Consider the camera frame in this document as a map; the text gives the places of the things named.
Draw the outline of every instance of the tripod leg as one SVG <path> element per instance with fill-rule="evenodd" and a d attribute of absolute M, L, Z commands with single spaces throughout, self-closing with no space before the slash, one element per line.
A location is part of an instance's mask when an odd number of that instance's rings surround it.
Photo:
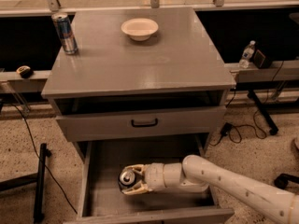
<path fill-rule="evenodd" d="M 41 209 L 43 203 L 46 155 L 47 155 L 47 144 L 41 144 L 40 151 L 39 151 L 38 173 L 37 173 L 37 181 L 36 181 L 34 223 L 41 222 L 44 218 Z"/>
<path fill-rule="evenodd" d="M 275 135 L 278 133 L 278 126 L 275 124 L 275 122 L 271 119 L 268 112 L 265 110 L 263 104 L 261 103 L 260 99 L 256 96 L 255 92 L 253 90 L 249 90 L 248 97 L 250 99 L 253 99 L 259 110 L 261 111 L 262 115 L 264 116 L 265 120 L 267 121 L 268 125 L 270 126 L 270 134 Z"/>
<path fill-rule="evenodd" d="M 8 181 L 4 181 L 0 183 L 0 191 L 14 189 L 27 184 L 35 183 L 36 179 L 37 179 L 37 174 L 25 175 L 14 179 L 10 179 Z"/>

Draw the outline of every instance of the black wall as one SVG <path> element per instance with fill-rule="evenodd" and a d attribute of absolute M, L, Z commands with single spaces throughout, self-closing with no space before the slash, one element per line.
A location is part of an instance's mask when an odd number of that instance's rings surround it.
<path fill-rule="evenodd" d="M 225 63 L 237 63 L 250 40 L 275 61 L 299 56 L 299 25 L 289 15 L 299 8 L 198 11 L 198 18 Z"/>
<path fill-rule="evenodd" d="M 50 70 L 60 47 L 50 16 L 0 18 L 0 68 L 6 71 L 24 64 Z"/>

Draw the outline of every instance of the black stand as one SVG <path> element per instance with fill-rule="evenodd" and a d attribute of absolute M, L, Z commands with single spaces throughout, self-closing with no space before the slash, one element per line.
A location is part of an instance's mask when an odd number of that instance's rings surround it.
<path fill-rule="evenodd" d="M 270 115 L 266 111 L 265 107 L 261 103 L 260 99 L 256 96 L 255 92 L 253 90 L 249 90 L 248 97 L 250 99 L 253 99 L 257 107 L 259 108 L 260 112 L 264 116 L 265 120 L 267 121 L 268 125 L 270 126 L 270 134 L 275 135 L 278 133 L 278 126 L 275 124 L 275 122 L 271 119 Z"/>
<path fill-rule="evenodd" d="M 289 181 L 299 184 L 299 177 L 294 175 L 281 174 L 275 179 L 274 185 L 279 189 L 287 188 Z"/>
<path fill-rule="evenodd" d="M 295 102 L 285 102 L 280 104 L 263 105 L 266 110 L 271 114 L 275 113 L 290 113 L 299 111 L 299 98 Z"/>
<path fill-rule="evenodd" d="M 27 184 L 36 182 L 36 199 L 34 211 L 34 223 L 39 223 L 43 220 L 44 215 L 41 212 L 43 203 L 43 189 L 44 189 L 44 175 L 45 175 L 45 162 L 47 153 L 47 144 L 40 145 L 38 171 L 36 174 L 25 175 L 18 178 L 10 179 L 0 183 L 0 191 L 14 189 Z"/>

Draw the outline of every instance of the aluminum can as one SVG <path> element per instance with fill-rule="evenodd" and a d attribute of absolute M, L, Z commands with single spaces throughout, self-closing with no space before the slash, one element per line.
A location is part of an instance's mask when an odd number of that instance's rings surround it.
<path fill-rule="evenodd" d="M 77 42 L 72 31 L 71 22 L 66 13 L 59 12 L 52 16 L 56 32 L 59 36 L 64 52 L 74 54 L 78 50 Z"/>

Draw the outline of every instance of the drawer handle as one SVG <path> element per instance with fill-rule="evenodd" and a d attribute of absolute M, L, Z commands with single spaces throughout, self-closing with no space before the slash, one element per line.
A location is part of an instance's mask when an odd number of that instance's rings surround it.
<path fill-rule="evenodd" d="M 131 124 L 134 128 L 145 128 L 145 127 L 153 127 L 158 125 L 158 119 L 156 118 L 152 123 L 148 123 L 148 124 L 137 124 L 136 121 L 134 121 L 133 119 L 131 120 Z"/>

